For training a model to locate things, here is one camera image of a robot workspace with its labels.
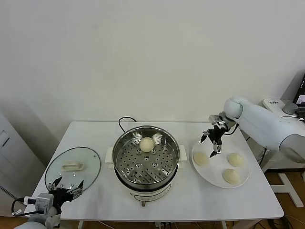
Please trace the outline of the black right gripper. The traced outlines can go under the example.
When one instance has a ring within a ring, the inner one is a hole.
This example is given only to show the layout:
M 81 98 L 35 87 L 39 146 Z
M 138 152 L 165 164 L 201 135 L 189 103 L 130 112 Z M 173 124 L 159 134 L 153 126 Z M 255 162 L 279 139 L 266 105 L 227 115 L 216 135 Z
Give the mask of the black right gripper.
M 203 135 L 201 136 L 200 139 L 200 144 L 202 144 L 208 136 L 213 144 L 213 151 L 209 156 L 210 158 L 221 153 L 222 150 L 221 138 L 224 135 L 224 133 L 225 133 L 225 129 L 219 127 L 214 127 L 212 130 L 203 131 Z

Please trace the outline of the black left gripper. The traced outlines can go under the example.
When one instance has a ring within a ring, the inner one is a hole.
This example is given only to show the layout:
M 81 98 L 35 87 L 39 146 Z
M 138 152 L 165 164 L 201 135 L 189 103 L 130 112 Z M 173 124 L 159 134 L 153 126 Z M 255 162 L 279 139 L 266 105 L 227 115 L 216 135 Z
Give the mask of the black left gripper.
M 72 189 L 56 188 L 61 180 L 62 177 L 59 177 L 48 184 L 49 193 L 53 195 L 53 206 L 55 208 L 61 208 L 65 202 L 71 202 L 83 193 L 84 180 L 77 187 Z

